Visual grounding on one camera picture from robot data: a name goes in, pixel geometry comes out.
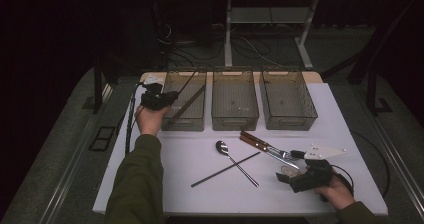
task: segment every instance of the green sleeve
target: green sleeve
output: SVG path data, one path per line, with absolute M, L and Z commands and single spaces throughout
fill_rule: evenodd
M 378 224 L 377 217 L 362 203 L 355 202 L 337 212 L 343 224 Z
M 163 223 L 161 143 L 152 135 L 137 138 L 116 173 L 105 223 Z

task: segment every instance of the spoon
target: spoon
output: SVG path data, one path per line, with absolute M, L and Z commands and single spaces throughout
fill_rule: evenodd
M 234 160 L 233 158 L 231 158 L 231 156 L 228 154 L 228 147 L 227 144 L 225 144 L 223 141 L 217 141 L 216 142 L 216 150 L 221 153 L 224 156 L 227 156 L 228 158 L 230 158 L 230 160 L 240 169 L 241 172 L 243 172 L 243 174 L 253 183 L 253 185 L 255 185 L 256 187 L 259 186 L 259 184 L 251 177 L 249 176 L 249 174 L 247 174 L 247 172 L 245 172 L 243 170 L 243 168 L 241 168 L 241 166 L 239 166 Z

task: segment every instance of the white table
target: white table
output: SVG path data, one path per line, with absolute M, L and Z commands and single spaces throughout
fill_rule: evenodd
M 327 84 L 308 83 L 308 89 L 318 112 L 318 119 L 309 131 L 270 131 L 265 128 L 260 90 L 256 96 L 260 117 L 256 131 L 249 132 L 283 150 L 306 151 L 311 144 L 346 148 L 347 153 L 328 159 L 350 173 L 355 182 L 355 198 L 361 200 L 376 215 L 387 215 L 387 206 L 350 135 L 345 120 Z M 143 88 L 139 88 L 140 97 Z M 164 166 L 164 212 L 166 215 L 223 216 L 314 216 L 334 213 L 330 204 L 320 201 L 312 190 L 293 193 L 291 187 L 277 180 L 282 162 L 261 153 L 241 164 L 258 183 L 255 187 L 236 167 L 192 188 L 191 184 L 232 165 L 218 154 L 215 143 L 227 143 L 236 161 L 258 150 L 239 140 L 238 131 L 212 130 L 212 86 L 208 82 L 203 132 L 159 132 Z M 94 212 L 104 213 L 112 191 L 116 170 L 124 158 L 127 116 L 119 132 L 106 169 Z M 138 136 L 132 133 L 131 149 Z M 296 164 L 304 168 L 304 161 Z

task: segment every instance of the hand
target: hand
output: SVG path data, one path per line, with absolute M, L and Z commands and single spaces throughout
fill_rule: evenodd
M 140 134 L 156 136 L 162 125 L 162 117 L 168 110 L 169 106 L 158 111 L 150 110 L 142 105 L 138 106 L 134 116 Z
M 336 210 L 356 202 L 349 189 L 337 176 L 333 176 L 329 186 L 315 188 L 315 193 L 324 195 Z

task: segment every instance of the plastic bin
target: plastic bin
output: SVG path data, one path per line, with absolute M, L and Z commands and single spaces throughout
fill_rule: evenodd
M 298 67 L 262 67 L 259 85 L 268 130 L 307 131 L 318 118 Z
M 162 119 L 162 131 L 203 131 L 206 92 L 206 68 L 169 68 L 163 92 L 180 91 L 187 83 L 178 99 Z
M 259 118 L 251 67 L 215 67 L 212 91 L 212 129 L 254 131 Z

